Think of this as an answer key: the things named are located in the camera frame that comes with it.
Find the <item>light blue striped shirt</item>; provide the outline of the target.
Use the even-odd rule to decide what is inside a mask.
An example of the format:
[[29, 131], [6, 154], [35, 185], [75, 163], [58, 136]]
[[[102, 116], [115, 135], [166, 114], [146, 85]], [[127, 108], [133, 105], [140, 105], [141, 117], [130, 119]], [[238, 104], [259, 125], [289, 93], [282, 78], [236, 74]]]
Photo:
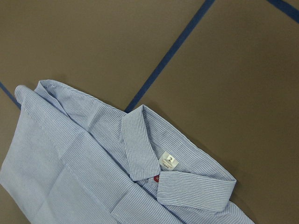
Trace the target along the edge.
[[236, 179], [153, 110], [55, 80], [21, 105], [0, 183], [33, 224], [250, 224]]

